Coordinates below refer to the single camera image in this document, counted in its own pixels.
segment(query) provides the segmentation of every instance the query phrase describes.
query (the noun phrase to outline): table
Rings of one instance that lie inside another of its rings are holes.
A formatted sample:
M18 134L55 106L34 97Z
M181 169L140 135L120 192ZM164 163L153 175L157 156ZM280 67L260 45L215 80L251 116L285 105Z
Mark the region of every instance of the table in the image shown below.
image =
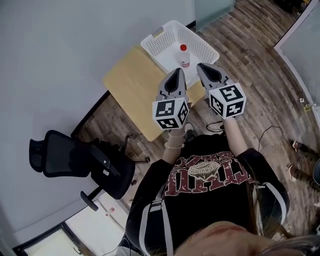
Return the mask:
M152 102L166 74L140 46L133 47L104 76L103 83L148 141L163 131L152 118ZM192 106L205 95L200 81L187 90Z

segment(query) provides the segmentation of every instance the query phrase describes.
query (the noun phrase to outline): white stripe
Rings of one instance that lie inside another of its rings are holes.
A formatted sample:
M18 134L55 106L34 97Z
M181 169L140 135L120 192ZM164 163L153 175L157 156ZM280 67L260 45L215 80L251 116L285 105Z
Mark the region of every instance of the white stripe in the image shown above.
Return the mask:
M281 225L282 225L285 222L285 218L287 215L287 206L286 206L285 200L283 199L279 191L271 183L265 182L263 183L263 185L266 185L268 189L270 189L270 191L273 193L273 195L275 196L275 198L278 200L280 204L281 211L282 211L282 217L281 217Z
M162 216L163 216L166 255L174 256L174 245L172 242L171 227L170 227L170 221L169 221L165 200L162 200Z
M147 255L150 256L146 249L145 245L145 236L146 236L146 229L147 229L147 221L148 221L148 214L149 214L149 208L151 204L148 204L142 212L142 218L140 223L140 231L139 231L139 244L141 247L141 250Z

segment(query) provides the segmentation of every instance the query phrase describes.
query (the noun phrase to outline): plastic basket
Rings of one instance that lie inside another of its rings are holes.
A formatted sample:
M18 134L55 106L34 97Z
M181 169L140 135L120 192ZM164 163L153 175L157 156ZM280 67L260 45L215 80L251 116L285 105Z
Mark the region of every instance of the plastic basket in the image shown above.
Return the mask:
M189 67L181 67L177 58L182 44L190 52ZM198 63L213 64L219 59L219 53L215 49L176 20L169 21L155 33L148 35L141 46L166 74L182 68L188 88L199 80Z

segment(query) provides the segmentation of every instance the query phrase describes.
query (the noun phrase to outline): shoe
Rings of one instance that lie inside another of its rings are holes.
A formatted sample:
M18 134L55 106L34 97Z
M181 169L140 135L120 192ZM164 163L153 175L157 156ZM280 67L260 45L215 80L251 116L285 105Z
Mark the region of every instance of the shoe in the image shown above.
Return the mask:
M294 148L295 152L297 152L298 149L301 148L301 143L299 143L298 141L289 139L289 142Z
M187 122L184 127L184 132L186 133L187 131L190 131L190 130L194 131L195 129L191 123Z
M289 177L290 177L290 180L292 181L292 182L296 182L296 178L295 177L293 177L292 176L292 174L291 174L291 171L292 171L292 168L293 168L294 166L291 164L289 167L288 167L288 172L289 172Z
M316 207L318 207L318 208L320 208L320 197L319 197L319 199L318 199L319 201L318 202L316 202L316 203L314 203L313 205L314 206L316 206Z

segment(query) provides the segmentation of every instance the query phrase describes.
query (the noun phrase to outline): black cable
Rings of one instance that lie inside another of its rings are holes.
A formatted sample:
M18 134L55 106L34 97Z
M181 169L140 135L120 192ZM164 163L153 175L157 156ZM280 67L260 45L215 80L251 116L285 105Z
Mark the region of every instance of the black cable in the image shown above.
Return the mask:
M125 237L122 238L121 241L119 242L119 244L122 242L123 239L126 240L126 242L128 243L129 251L130 251L130 255L129 255L129 256L131 256L131 247L130 247L130 243L129 243L128 239L126 239ZM110 251L110 252L107 252L107 253L105 253L105 254L102 254L101 256L105 256L105 255L107 255L107 254L113 253L116 249L118 249L119 244L117 245L117 247L116 247L114 250L112 250L112 251Z
M281 133L282 133L282 137L285 139L286 142L289 143L289 141L285 138L285 136L284 136L284 131L281 129L281 127L280 127L280 126L276 126L276 125L271 125L268 129L265 129L265 130L264 130L264 132L262 133L262 135L261 135L261 137L260 137L260 139L259 139L258 152L259 152L259 150L260 150L260 141L261 141L262 137L264 136L265 132L268 131L268 130L269 130L270 128L272 128L272 127L274 127L274 128L279 128L280 131L281 131Z
M217 122L211 122L211 123L208 123L207 125L206 125L206 130L208 131L208 132L211 132L211 133L220 133L220 132L223 132L224 131L224 129L210 129L209 128L209 126L210 125L214 125L214 124L218 124L218 123L222 123L222 121L217 121Z

